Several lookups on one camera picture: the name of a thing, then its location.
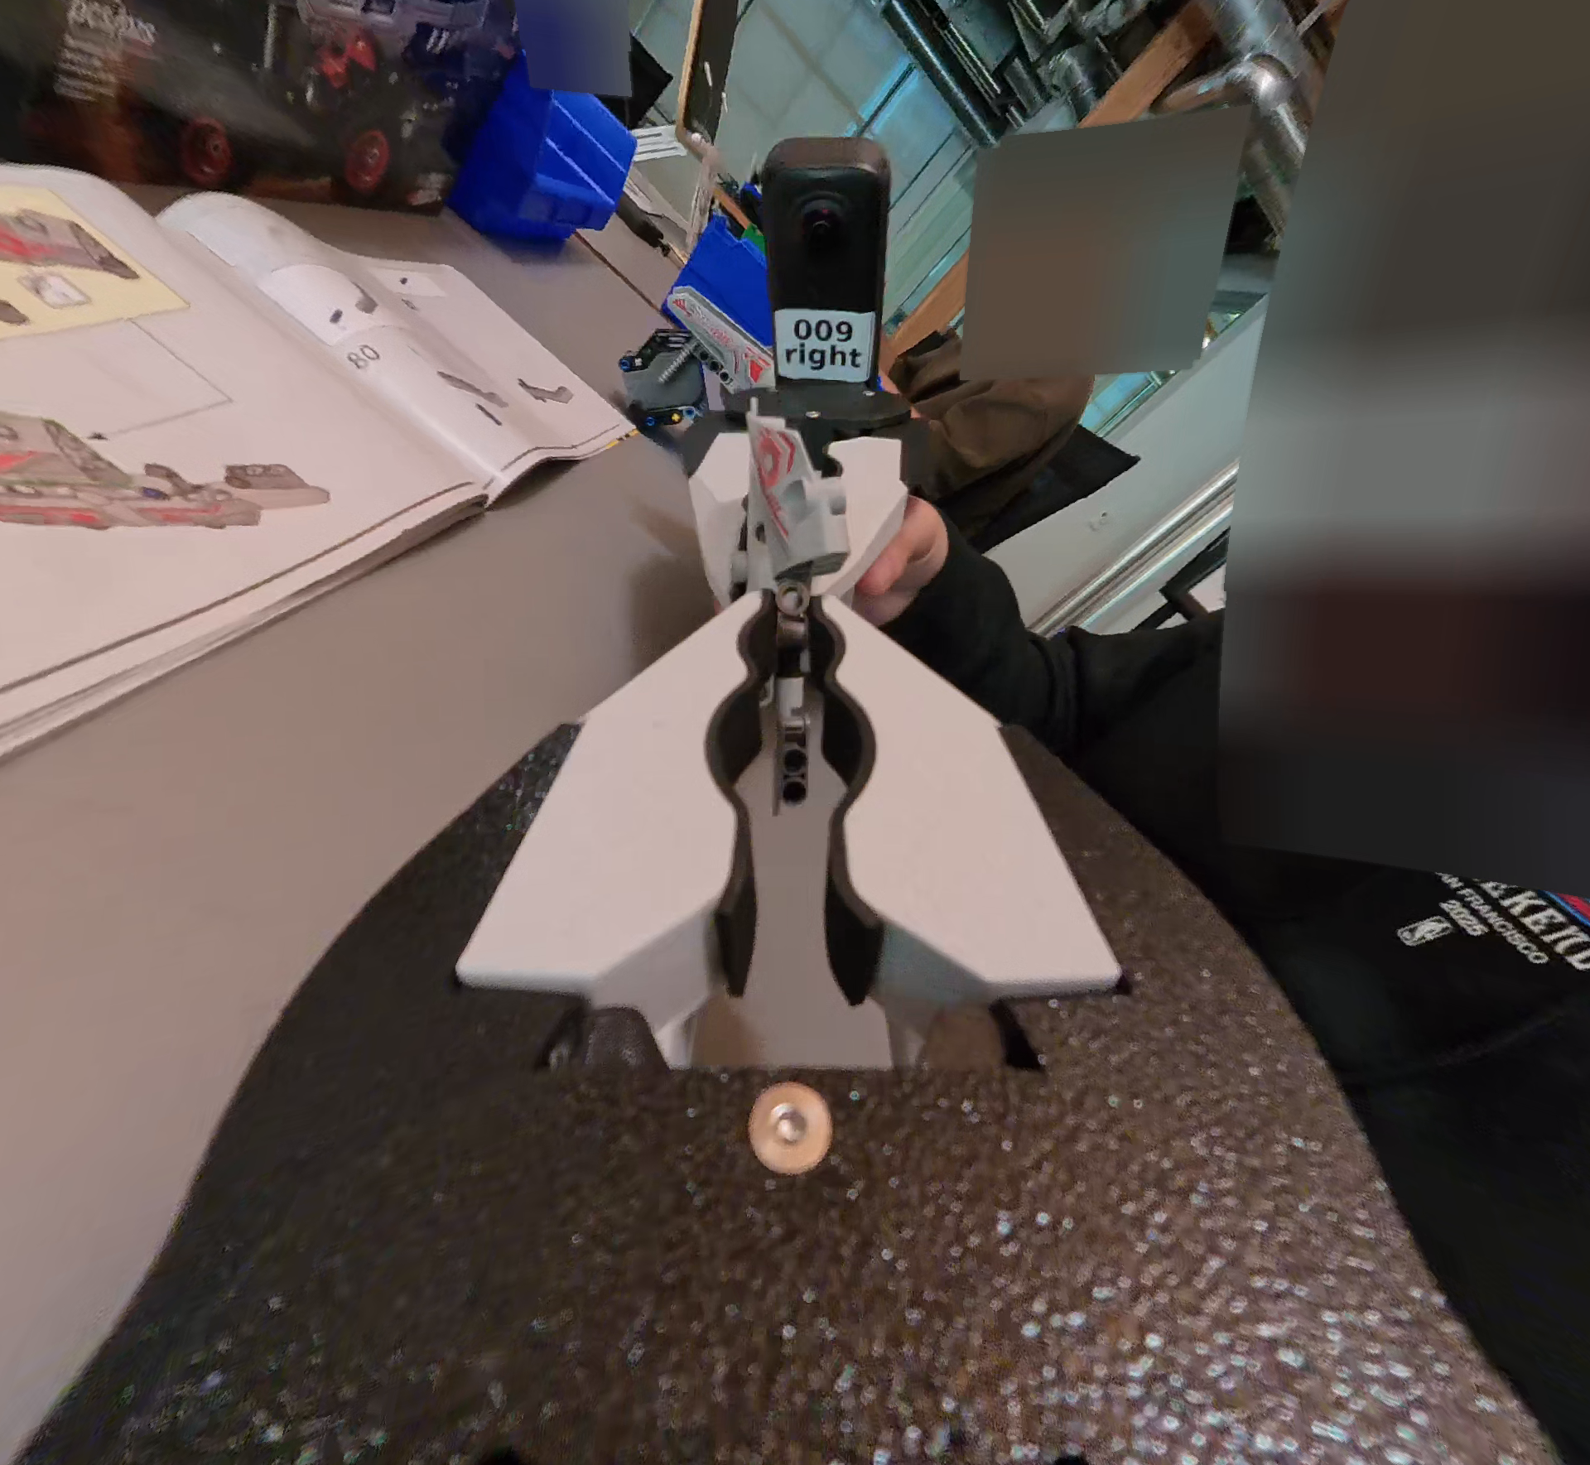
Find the person's right hand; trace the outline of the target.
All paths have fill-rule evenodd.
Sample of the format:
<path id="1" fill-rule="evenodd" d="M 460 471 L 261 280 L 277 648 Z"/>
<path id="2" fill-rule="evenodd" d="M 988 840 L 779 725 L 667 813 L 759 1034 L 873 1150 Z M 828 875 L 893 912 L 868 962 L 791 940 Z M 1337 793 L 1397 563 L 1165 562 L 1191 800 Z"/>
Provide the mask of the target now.
<path id="1" fill-rule="evenodd" d="M 948 529 L 942 511 L 910 496 L 898 531 L 856 584 L 854 612 L 874 629 L 892 626 L 933 584 L 945 559 Z"/>

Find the wooden beam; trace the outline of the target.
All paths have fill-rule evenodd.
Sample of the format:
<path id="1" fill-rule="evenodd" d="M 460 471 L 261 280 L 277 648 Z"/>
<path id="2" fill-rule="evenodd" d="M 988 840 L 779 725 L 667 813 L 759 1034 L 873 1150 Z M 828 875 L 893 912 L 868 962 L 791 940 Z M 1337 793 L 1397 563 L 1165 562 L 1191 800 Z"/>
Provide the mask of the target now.
<path id="1" fill-rule="evenodd" d="M 1094 106 L 1077 128 L 1108 128 L 1146 117 L 1172 84 L 1209 47 L 1214 28 L 1199 5 L 1184 5 Z M 931 334 L 948 330 L 964 314 L 969 253 L 933 283 L 925 299 L 882 346 L 882 373 Z"/>

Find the blue plastic bin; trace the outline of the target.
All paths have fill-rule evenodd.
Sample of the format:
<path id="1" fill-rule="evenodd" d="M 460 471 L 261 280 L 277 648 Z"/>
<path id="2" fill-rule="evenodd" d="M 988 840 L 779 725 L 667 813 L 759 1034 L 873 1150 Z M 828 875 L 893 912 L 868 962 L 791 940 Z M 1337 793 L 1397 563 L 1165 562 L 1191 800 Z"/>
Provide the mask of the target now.
<path id="1" fill-rule="evenodd" d="M 671 290 L 694 290 L 747 330 L 769 328 L 765 248 L 740 221 L 713 213 Z"/>

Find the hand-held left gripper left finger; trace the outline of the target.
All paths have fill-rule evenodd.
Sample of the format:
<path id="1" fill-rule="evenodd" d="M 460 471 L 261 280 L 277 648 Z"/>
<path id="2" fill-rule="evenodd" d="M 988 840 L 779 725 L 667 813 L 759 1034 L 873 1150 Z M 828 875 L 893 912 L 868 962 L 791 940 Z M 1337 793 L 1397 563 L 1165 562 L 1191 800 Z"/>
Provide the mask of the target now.
<path id="1" fill-rule="evenodd" d="M 636 1013 L 666 1064 L 688 1064 L 703 1007 L 749 976 L 740 782 L 760 749 L 763 594 L 744 594 L 580 723 L 459 982 Z"/>

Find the person's right forearm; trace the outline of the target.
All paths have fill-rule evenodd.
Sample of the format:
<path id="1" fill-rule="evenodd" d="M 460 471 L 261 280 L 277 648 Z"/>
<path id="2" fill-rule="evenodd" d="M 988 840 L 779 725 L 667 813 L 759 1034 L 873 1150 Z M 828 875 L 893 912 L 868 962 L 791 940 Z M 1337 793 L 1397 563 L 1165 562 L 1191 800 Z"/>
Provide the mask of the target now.
<path id="1" fill-rule="evenodd" d="M 1087 660 L 1064 638 L 1032 634 L 1002 572 L 945 529 L 943 572 L 885 636 L 1000 725 L 1071 758 L 1084 737 Z"/>

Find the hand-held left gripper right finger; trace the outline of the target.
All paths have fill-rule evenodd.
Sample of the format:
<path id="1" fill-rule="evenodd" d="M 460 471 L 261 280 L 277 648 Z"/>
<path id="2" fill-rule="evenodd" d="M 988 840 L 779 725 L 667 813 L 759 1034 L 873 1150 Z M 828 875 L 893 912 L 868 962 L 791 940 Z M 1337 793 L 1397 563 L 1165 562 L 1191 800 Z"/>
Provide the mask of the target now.
<path id="1" fill-rule="evenodd" d="M 1110 995 L 1102 938 L 999 722 L 843 601 L 817 601 L 825 950 L 843 1000 L 917 1064 L 945 1013 Z"/>

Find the black office chair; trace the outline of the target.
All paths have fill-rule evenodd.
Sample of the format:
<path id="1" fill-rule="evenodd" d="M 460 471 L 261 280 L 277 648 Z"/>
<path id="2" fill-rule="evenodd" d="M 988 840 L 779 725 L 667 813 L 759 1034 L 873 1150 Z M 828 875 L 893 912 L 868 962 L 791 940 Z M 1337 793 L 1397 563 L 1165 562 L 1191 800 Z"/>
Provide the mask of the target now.
<path id="1" fill-rule="evenodd" d="M 969 536 L 969 543 L 986 554 L 996 546 L 1056 517 L 1059 510 L 1094 498 L 1135 465 L 1140 465 L 1140 458 L 1077 425 L 1056 455 L 1044 461 L 1033 481 Z"/>

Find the metal rail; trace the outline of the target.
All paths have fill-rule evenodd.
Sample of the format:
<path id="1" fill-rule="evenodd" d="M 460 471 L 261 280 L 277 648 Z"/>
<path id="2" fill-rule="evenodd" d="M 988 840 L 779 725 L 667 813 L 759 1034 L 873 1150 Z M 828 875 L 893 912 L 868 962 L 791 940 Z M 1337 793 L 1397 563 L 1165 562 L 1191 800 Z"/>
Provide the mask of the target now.
<path id="1" fill-rule="evenodd" d="M 1197 562 L 1232 527 L 1240 461 L 1232 461 L 1195 496 L 1157 521 L 1125 554 L 1028 622 L 1040 636 L 1062 629 L 1102 629 L 1121 610 L 1165 593 L 1186 563 Z"/>

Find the brick instruction booklet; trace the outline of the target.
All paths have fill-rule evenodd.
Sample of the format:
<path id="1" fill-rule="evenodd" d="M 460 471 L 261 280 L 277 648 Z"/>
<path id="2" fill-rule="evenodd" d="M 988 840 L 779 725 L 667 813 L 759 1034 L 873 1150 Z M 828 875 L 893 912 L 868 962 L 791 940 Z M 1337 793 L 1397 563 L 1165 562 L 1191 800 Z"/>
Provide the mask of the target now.
<path id="1" fill-rule="evenodd" d="M 3 165 L 3 757 L 630 433 L 456 267 Z"/>

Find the person's black sweater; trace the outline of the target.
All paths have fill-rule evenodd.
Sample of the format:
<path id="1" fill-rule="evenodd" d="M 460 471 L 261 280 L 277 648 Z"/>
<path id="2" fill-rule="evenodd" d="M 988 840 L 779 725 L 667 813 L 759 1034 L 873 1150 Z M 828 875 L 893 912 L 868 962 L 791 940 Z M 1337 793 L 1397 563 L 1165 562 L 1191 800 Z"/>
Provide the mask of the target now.
<path id="1" fill-rule="evenodd" d="M 1443 1292 L 1588 1460 L 1588 899 L 1242 850 L 1214 818 L 1221 617 L 1056 650 L 1066 764 L 1261 959 Z"/>

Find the small blue bin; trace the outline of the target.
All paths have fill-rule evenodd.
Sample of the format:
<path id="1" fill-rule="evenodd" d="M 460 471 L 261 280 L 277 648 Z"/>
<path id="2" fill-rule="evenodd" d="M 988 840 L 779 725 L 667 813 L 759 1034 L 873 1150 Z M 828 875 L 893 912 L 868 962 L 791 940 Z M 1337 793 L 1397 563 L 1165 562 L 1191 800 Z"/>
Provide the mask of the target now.
<path id="1" fill-rule="evenodd" d="M 448 210 L 482 235 L 566 244 L 617 210 L 636 137 L 597 95 L 545 90 L 519 57 L 478 126 Z"/>

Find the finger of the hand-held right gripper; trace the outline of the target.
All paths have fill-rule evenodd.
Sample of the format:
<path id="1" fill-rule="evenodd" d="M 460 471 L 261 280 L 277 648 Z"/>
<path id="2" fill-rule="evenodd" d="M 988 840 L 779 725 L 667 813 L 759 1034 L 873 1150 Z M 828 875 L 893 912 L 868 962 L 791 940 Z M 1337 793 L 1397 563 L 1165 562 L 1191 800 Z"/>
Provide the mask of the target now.
<path id="1" fill-rule="evenodd" d="M 747 439 L 713 439 L 687 479 L 699 554 L 713 610 L 722 612 L 747 586 L 747 499 L 750 449 Z"/>
<path id="2" fill-rule="evenodd" d="M 848 599 L 858 581 L 900 531 L 908 487 L 902 483 L 902 440 L 854 439 L 828 448 L 841 468 L 847 492 L 847 559 L 828 578 L 828 594 Z"/>

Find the long grey brick assembly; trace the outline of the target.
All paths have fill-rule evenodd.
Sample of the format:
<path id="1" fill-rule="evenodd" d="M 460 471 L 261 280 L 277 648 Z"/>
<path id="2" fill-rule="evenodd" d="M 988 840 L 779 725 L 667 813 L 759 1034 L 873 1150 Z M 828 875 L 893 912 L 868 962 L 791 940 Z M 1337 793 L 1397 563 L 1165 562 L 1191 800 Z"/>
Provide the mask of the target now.
<path id="1" fill-rule="evenodd" d="M 820 411 L 776 420 L 759 411 L 756 402 L 740 425 L 747 433 L 749 474 L 728 601 L 785 584 L 848 597 L 856 575 L 847 578 L 854 559 L 847 485 L 843 468 L 830 455 L 843 428 Z"/>

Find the blue red brick vehicle model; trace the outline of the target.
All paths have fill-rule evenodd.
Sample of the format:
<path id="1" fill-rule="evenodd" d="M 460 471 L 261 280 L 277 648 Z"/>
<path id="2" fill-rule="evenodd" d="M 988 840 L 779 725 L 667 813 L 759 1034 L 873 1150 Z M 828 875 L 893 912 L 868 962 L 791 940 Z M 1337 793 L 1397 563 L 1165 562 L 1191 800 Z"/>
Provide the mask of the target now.
<path id="1" fill-rule="evenodd" d="M 740 395 L 773 385 L 769 347 L 696 285 L 675 283 L 660 312 L 666 324 L 617 360 L 631 425 L 687 425 L 711 410 L 715 389 Z"/>

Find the black toy brick box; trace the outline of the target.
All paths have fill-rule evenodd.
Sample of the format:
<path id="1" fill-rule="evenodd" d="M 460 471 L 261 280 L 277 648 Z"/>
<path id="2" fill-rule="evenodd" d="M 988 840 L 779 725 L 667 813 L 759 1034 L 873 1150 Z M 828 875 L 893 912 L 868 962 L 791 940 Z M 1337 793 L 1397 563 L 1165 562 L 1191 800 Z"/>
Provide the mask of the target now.
<path id="1" fill-rule="evenodd" d="M 511 0 L 3 0 L 3 163 L 438 214 Z"/>

